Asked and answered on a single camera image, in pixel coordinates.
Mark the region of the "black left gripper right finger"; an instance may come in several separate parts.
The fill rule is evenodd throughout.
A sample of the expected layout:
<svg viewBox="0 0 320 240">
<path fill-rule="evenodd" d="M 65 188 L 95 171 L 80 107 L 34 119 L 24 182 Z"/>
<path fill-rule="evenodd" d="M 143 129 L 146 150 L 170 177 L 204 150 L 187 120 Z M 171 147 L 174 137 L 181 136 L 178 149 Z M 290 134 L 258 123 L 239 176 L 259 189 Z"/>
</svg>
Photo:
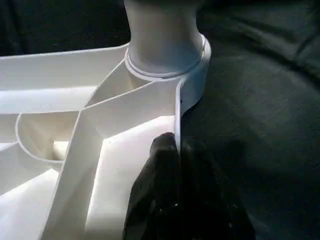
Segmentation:
<svg viewBox="0 0 320 240">
<path fill-rule="evenodd" d="M 182 142 L 181 167 L 184 204 L 193 239 L 256 239 L 236 186 L 202 142 Z"/>
</svg>

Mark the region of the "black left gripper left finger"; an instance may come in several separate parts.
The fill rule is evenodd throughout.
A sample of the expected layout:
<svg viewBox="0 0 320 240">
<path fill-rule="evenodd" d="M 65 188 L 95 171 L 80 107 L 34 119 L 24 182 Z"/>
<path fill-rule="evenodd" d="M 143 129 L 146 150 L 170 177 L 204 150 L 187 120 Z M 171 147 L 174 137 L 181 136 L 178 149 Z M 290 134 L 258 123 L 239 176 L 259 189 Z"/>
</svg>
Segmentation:
<svg viewBox="0 0 320 240">
<path fill-rule="evenodd" d="M 122 231 L 124 240 L 181 240 L 184 237 L 182 174 L 175 135 L 156 137 L 134 181 Z"/>
</svg>

